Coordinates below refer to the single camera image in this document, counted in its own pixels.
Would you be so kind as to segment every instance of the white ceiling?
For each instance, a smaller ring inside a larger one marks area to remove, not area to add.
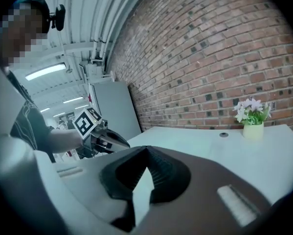
[[[41,40],[37,45],[32,46],[30,52],[24,53],[10,67],[19,82],[28,90],[40,110],[50,108],[50,110],[43,113],[46,117],[51,117],[61,112],[68,113],[73,111],[75,107],[88,103],[88,84],[79,64],[82,61],[91,59],[95,30],[99,33],[96,56],[99,54],[104,32],[110,36],[106,51],[106,58],[108,58],[121,27],[137,1],[46,0],[51,12],[55,11],[58,4],[65,6],[64,29],[59,32],[50,28],[47,39]],[[100,21],[97,20],[99,15],[102,16]],[[31,81],[25,79],[26,75],[34,71],[61,62],[64,62],[72,72],[67,73],[66,69]],[[104,70],[104,65],[103,67],[90,66],[90,68],[87,68],[88,82],[99,82],[95,74],[97,71]],[[80,96],[83,96],[84,99],[63,104],[63,101]]]

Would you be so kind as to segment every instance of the gray panel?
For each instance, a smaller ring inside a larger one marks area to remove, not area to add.
[[[94,93],[109,129],[119,133],[125,140],[141,133],[125,82],[95,84]]]

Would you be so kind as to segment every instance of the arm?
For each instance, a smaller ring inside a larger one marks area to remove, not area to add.
[[[51,130],[47,142],[53,153],[61,153],[78,148],[82,138],[76,130]]]

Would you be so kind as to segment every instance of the ceiling pipe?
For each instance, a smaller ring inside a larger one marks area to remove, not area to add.
[[[111,29],[113,20],[115,18],[115,15],[117,13],[117,10],[119,9],[119,6],[120,6],[122,1],[123,0],[114,0],[113,6],[112,6],[112,8],[110,9],[110,11],[108,13],[108,17],[107,17],[106,23],[104,25],[103,33],[102,33],[102,46],[101,46],[101,50],[99,52],[99,57],[100,58],[103,58],[104,49],[105,49],[105,46],[107,45],[106,44],[107,37],[108,37],[108,34],[110,32],[110,29]]]
[[[113,33],[113,29],[115,28],[116,23],[117,23],[117,21],[118,21],[120,15],[121,15],[123,9],[126,7],[128,1],[129,1],[129,0],[125,0],[125,1],[122,3],[120,9],[118,10],[118,13],[117,13],[116,17],[114,18],[113,24],[112,24],[111,28],[109,29],[109,32],[108,32],[108,38],[107,38],[107,40],[106,40],[107,43],[109,42],[109,40],[110,40],[110,38],[111,38],[111,36],[112,36],[112,33]],[[105,44],[104,46],[101,47],[100,55],[99,55],[100,57],[105,57],[105,56],[106,56],[107,47],[108,47],[107,44]]]
[[[98,16],[96,18],[95,29],[94,29],[94,44],[93,44],[93,51],[91,55],[91,59],[95,59],[96,51],[97,51],[97,43],[99,41],[99,33],[102,24],[104,23],[104,15],[106,14],[105,11],[108,11],[108,3],[112,0],[103,0],[100,4],[100,10]]]

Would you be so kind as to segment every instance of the white table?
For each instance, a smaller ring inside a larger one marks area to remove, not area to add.
[[[222,132],[229,136],[220,137]],[[293,189],[293,131],[287,125],[265,127],[264,138],[258,142],[246,140],[242,130],[153,127],[128,143],[216,161],[256,187],[272,204]]]

